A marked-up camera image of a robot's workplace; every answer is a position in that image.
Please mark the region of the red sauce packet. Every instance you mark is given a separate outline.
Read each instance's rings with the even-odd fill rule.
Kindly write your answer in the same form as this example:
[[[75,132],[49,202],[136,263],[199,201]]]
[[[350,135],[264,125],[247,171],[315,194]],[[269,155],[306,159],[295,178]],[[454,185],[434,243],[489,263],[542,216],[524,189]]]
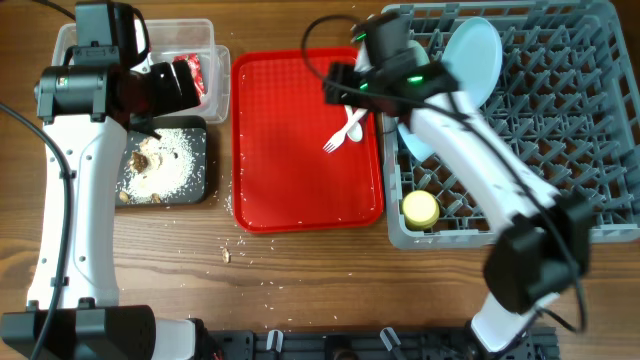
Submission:
[[[185,61],[189,66],[190,73],[196,87],[197,94],[202,99],[206,93],[203,74],[201,70],[201,62],[196,53],[183,54],[175,56],[173,61]]]

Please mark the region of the white plastic spoon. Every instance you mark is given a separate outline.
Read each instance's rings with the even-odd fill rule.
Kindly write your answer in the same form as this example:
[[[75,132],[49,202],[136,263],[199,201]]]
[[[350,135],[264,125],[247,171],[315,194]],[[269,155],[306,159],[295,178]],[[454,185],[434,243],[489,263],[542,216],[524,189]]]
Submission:
[[[347,120],[350,121],[352,119],[355,122],[347,131],[348,138],[353,142],[360,142],[363,139],[363,130],[359,123],[361,117],[363,116],[363,112],[360,109],[353,109],[349,105],[344,106],[345,113],[347,115]]]

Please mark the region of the white plastic fork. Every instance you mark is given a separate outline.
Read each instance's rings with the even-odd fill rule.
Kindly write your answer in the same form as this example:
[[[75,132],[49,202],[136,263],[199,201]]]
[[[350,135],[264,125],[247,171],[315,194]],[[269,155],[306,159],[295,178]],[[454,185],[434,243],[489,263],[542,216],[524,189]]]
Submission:
[[[360,109],[363,112],[363,116],[361,117],[361,119],[365,118],[368,115],[367,109],[364,109],[364,108],[353,108],[353,109]],[[349,128],[352,126],[354,122],[355,122],[354,119],[350,121],[347,120],[346,124],[339,131],[334,133],[333,136],[328,140],[328,142],[323,146],[323,150],[327,153],[332,153],[333,151],[337,150],[343,144],[345,138],[348,137],[347,131],[349,130]]]

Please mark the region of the mint green bowl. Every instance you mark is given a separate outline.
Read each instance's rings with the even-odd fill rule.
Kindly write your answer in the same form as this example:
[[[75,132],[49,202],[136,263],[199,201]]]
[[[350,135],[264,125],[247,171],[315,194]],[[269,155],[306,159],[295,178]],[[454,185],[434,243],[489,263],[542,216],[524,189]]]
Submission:
[[[425,48],[416,40],[409,40],[407,46],[413,51],[418,66],[427,65],[430,60]]]

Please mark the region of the light blue bowl with food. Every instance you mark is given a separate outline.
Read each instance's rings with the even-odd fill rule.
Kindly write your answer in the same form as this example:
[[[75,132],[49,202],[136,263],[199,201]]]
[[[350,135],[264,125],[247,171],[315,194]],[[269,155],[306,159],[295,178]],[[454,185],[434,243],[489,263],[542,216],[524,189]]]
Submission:
[[[405,146],[418,162],[422,163],[435,154],[433,148],[411,133],[405,124],[399,123],[397,130]]]

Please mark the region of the light blue plate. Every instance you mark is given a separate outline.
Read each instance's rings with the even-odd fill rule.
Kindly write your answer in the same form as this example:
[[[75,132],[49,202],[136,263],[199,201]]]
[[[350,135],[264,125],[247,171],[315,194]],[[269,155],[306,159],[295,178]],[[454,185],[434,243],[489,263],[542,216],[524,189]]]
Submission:
[[[482,17],[465,20],[454,31],[441,57],[477,108],[493,93],[501,73],[502,59],[499,33]]]

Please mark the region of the yellow plastic cup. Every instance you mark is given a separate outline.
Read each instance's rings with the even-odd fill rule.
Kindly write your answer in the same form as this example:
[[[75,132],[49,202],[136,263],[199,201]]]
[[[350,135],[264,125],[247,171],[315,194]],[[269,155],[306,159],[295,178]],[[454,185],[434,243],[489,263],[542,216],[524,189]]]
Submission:
[[[424,231],[432,228],[440,218],[440,207],[436,198],[424,190],[415,190],[406,195],[401,203],[408,229]]]

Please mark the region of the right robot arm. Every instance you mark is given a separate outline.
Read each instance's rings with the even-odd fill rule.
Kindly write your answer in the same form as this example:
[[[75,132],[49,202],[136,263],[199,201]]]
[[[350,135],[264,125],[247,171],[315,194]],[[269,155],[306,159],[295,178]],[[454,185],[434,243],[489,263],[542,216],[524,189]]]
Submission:
[[[323,83],[328,104],[406,117],[481,207],[498,235],[483,275],[488,296],[470,322],[471,359],[511,350],[547,306],[574,287],[582,333],[587,325],[582,277],[589,270],[593,210],[561,194],[499,138],[447,64],[420,62],[408,25],[396,13],[349,16],[362,52],[356,64],[333,63]]]

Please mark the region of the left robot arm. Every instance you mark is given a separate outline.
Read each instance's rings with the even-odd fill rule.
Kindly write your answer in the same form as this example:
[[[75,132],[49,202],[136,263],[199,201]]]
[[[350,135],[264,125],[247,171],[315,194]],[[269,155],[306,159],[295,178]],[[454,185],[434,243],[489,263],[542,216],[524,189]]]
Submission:
[[[200,98],[185,62],[137,71],[150,51],[135,7],[75,7],[77,42],[46,68],[31,130],[48,158],[39,262],[22,312],[1,318],[3,342],[32,359],[203,359],[214,350],[199,320],[123,306],[113,260],[115,196],[127,135]]]

